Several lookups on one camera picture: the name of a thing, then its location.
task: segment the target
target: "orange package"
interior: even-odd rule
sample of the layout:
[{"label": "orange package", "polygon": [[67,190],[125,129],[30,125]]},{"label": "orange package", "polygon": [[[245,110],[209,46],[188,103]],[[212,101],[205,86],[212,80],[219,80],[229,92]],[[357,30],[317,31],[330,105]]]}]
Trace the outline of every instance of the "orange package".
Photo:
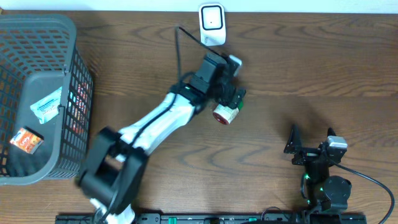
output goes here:
[{"label": "orange package", "polygon": [[10,143],[29,154],[33,154],[43,143],[43,139],[37,137],[30,131],[21,128],[18,133],[10,140]]}]

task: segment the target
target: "white and green packet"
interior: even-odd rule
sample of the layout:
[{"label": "white and green packet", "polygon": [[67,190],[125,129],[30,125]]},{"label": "white and green packet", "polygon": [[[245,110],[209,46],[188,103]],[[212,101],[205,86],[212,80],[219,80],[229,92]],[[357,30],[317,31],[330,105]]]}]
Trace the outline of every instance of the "white and green packet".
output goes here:
[{"label": "white and green packet", "polygon": [[58,115],[58,105],[61,101],[62,86],[55,90],[45,98],[32,104],[30,109],[39,119],[40,124],[50,121],[53,117]]}]

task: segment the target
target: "wood grain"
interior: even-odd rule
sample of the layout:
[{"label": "wood grain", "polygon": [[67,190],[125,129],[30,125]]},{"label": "wood grain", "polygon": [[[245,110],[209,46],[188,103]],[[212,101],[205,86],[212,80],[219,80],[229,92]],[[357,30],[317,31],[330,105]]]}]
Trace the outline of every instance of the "wood grain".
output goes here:
[{"label": "wood grain", "polygon": [[[25,12],[15,13],[55,13]],[[77,45],[95,76],[91,136],[134,123],[176,82],[175,24],[199,36],[197,13],[56,12],[78,28]],[[342,164],[398,195],[398,16],[227,13],[227,43],[243,60],[245,106],[229,126],[210,108],[174,132],[150,158],[137,206],[166,213],[296,209],[302,167],[283,154],[292,123],[317,146],[333,126],[349,144]],[[181,35],[183,70],[205,51]],[[389,208],[380,187],[331,168],[353,184],[349,212],[377,223]],[[85,213],[88,199],[69,180],[0,187],[1,223],[53,223]],[[397,223],[394,212],[388,223]]]}]

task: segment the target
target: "gray basket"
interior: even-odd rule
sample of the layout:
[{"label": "gray basket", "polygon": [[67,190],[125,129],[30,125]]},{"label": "gray basket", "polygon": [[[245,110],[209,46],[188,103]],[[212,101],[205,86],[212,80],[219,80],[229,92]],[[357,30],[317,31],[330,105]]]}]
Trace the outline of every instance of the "gray basket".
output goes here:
[{"label": "gray basket", "polygon": [[[78,173],[88,147],[93,81],[75,42],[76,27],[65,16],[0,16],[0,185]],[[60,86],[59,114],[39,126],[26,105]],[[9,144],[25,124],[44,136],[32,155]]]}]

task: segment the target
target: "white backdrop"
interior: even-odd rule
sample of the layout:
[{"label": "white backdrop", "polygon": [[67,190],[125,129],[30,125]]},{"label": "white backdrop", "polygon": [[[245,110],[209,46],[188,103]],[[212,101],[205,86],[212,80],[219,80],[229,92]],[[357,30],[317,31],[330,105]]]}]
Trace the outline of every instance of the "white backdrop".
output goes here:
[{"label": "white backdrop", "polygon": [[3,9],[197,11],[218,2],[227,12],[343,12],[398,14],[398,0],[0,0]]}]

